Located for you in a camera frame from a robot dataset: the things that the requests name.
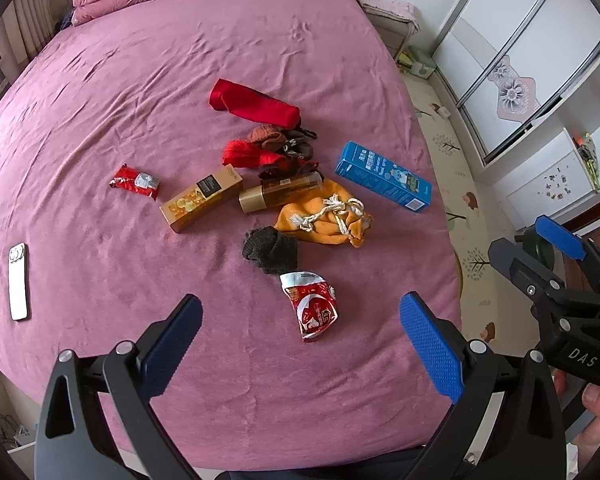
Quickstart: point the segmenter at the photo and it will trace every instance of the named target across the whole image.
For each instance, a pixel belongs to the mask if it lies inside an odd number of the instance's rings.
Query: curtain
[[[13,83],[54,34],[66,0],[13,0],[0,19],[0,66]]]

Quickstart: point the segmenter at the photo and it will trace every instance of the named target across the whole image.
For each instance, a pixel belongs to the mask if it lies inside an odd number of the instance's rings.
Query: metal screw
[[[71,350],[62,350],[60,352],[60,355],[58,356],[58,361],[60,361],[61,363],[65,363],[67,361],[70,361],[73,356],[74,356],[73,351],[71,351]]]
[[[469,348],[475,354],[484,354],[487,351],[487,345],[477,339],[469,343]]]
[[[116,354],[127,355],[134,349],[134,344],[131,341],[123,341],[116,346]]]
[[[538,350],[532,350],[531,352],[529,352],[529,357],[531,357],[536,363],[541,363],[542,361],[544,361],[544,356],[542,355],[542,352],[539,352]]]

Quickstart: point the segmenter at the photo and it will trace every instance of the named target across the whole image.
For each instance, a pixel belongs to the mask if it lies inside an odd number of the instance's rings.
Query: bed
[[[301,341],[280,280],[240,254],[245,232],[277,210],[245,215],[234,201],[175,234],[158,208],[254,127],[209,106],[219,77],[298,105],[325,176],[374,216],[361,248],[300,243],[300,268],[325,277],[340,305],[315,343]],[[434,183],[431,206],[411,213],[336,178],[348,140]],[[107,185],[125,162],[161,179],[157,203]],[[20,242],[31,314],[14,322],[7,257]],[[41,401],[61,349],[135,340],[191,292],[203,327],[152,406],[194,466],[308,467],[426,443],[448,400],[398,302],[417,290],[459,324],[455,265],[413,105],[355,0],[137,4],[59,33],[0,102],[0,370]]]

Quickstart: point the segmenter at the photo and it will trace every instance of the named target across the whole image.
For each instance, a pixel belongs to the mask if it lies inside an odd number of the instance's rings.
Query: blue toothpaste box
[[[431,203],[431,184],[355,142],[342,151],[336,173],[412,211]]]

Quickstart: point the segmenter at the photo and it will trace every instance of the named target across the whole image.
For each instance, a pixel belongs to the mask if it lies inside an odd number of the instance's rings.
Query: smartphone
[[[27,304],[27,247],[17,244],[9,250],[9,304],[11,319],[21,321],[29,316]]]

